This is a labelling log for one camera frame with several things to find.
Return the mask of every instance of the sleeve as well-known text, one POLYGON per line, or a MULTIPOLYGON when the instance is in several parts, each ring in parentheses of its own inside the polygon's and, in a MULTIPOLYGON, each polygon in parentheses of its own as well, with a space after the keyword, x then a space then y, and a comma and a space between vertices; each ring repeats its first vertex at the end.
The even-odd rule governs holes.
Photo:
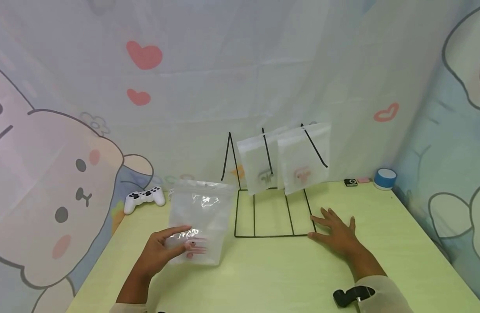
POLYGON ((110 313, 147 313, 148 310, 145 304, 127 304, 115 303, 111 307, 110 313))
POLYGON ((358 303, 360 313, 413 313, 396 284, 387 276, 368 276, 355 286, 371 287, 374 296, 358 303))

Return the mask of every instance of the plastic bag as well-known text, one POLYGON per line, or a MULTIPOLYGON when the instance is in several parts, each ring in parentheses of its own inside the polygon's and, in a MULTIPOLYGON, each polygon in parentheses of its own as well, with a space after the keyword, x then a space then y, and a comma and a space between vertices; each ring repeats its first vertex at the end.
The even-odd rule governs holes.
POLYGON ((186 253, 170 263, 219 264, 236 190, 232 185, 195 180, 178 180, 174 184, 169 227, 190 225, 192 228, 165 241, 167 247, 180 244, 187 247, 186 253))
POLYGON ((279 135, 278 158, 286 195, 319 184, 329 177, 329 168, 320 161, 305 130, 325 164, 330 166, 330 124, 303 126, 279 135))
POLYGON ((248 138, 237 142, 240 158, 247 181, 247 191, 254 195, 273 187, 283 188, 283 180, 279 178, 278 168, 278 136, 287 130, 286 127, 275 129, 272 132, 248 138))

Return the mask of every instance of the table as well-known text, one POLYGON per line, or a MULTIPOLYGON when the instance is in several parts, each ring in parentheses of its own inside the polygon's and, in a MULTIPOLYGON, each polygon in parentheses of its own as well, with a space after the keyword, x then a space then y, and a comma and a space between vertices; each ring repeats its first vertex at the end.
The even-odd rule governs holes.
MULTIPOLYGON (((287 207, 280 192, 256 195, 256 235, 292 231, 281 217, 287 207)), ((345 187, 343 182, 332 182, 308 188, 307 195, 313 214, 320 215, 320 206, 325 206, 343 220, 355 216, 358 238, 397 283, 414 312, 480 313, 480 301, 393 192, 380 191, 371 183, 345 187)), ((295 233, 311 230, 303 192, 287 200, 295 233)), ((240 193, 237 235, 253 231, 251 201, 246 192, 240 193)), ((356 312, 355 307, 339 309, 333 302, 336 289, 353 285, 343 260, 303 236, 235 238, 234 210, 235 206, 220 266, 166 267, 152 280, 149 312, 356 312)), ((145 204, 126 216, 67 312, 108 312, 149 234, 167 227, 169 211, 170 203, 145 204)))

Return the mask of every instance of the wire frame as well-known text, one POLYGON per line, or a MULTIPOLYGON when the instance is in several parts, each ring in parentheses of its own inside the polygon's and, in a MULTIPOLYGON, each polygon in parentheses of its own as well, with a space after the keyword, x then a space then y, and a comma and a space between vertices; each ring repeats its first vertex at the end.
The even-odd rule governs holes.
MULTIPOLYGON (((309 141, 311 142, 313 148, 315 149, 315 152, 316 154, 318 155, 318 157, 320 158, 320 161, 322 161, 322 164, 325 166, 325 167, 328 167, 325 162, 323 161, 322 157, 320 156, 320 153, 318 152, 317 148, 315 147, 315 144, 313 143, 312 139, 310 138, 308 132, 306 131, 306 129, 304 129, 305 133, 306 133, 306 136, 308 137, 309 141)), ((267 161, 269 163, 269 166, 270 166, 270 171, 273 173, 273 168, 272 168, 272 164, 271 164, 271 159, 270 159, 270 152, 269 152, 269 149, 268 149, 268 146, 267 146, 267 142, 266 142, 266 135, 264 135, 264 128, 262 129, 262 132, 263 132, 263 137, 264 137, 264 145, 266 146, 266 155, 267 155, 267 161)), ((240 203, 240 193, 241 192, 246 192, 247 189, 243 189, 241 187, 241 184, 240 184, 240 175, 238 174, 239 172, 239 168, 238 168, 238 163, 237 163, 237 156, 235 154, 235 148, 234 148, 234 143, 233 143, 233 138, 231 136, 231 132, 228 133, 228 140, 227 140, 227 147, 226 147, 226 154, 224 155, 224 165, 223 165, 223 175, 221 176, 221 181, 223 181, 224 179, 224 174, 226 172, 226 163, 227 163, 227 159, 228 159, 228 152, 230 150, 230 144, 231 144, 231 151, 233 152, 233 159, 234 159, 234 162, 235 162, 235 169, 237 171, 237 181, 238 181, 238 185, 239 185, 239 190, 237 192, 237 207, 236 207, 236 210, 235 210, 235 225, 234 225, 234 236, 236 238, 276 238, 276 237, 299 237, 299 236, 306 236, 307 233, 296 233, 294 231, 294 225, 293 225, 293 221, 292 221, 292 215, 290 214, 290 207, 289 207, 289 200, 287 199, 287 195, 285 195, 284 193, 284 197, 285 197, 285 204, 287 206, 287 215, 289 217, 289 221, 290 221, 290 230, 292 231, 292 234, 282 234, 282 235, 256 235, 256 195, 253 195, 252 197, 252 210, 253 210, 253 220, 252 220, 252 223, 253 223, 253 236, 244 236, 244 235, 238 235, 237 234, 237 224, 238 224, 238 214, 239 214, 239 203, 240 203)), ((311 207, 310 207, 310 202, 308 201, 308 195, 306 194, 306 189, 303 189, 303 193, 304 193, 304 197, 305 197, 305 201, 306 201, 306 206, 308 207, 308 212, 310 215, 312 215, 312 210, 311 210, 311 207)), ((315 222, 312 221, 312 225, 313 225, 313 230, 316 232, 316 227, 315 227, 315 222)))

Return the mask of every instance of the wall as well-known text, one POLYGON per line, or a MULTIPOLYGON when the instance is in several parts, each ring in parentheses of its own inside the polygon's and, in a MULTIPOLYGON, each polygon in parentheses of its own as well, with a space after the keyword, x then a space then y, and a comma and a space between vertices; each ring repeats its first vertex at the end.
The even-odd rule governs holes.
POLYGON ((330 180, 391 165, 463 2, 0 0, 0 312, 64 311, 125 195, 218 181, 228 132, 327 121, 330 180))
POLYGON ((480 1, 458 19, 440 55, 396 162, 396 192, 480 297, 480 1))

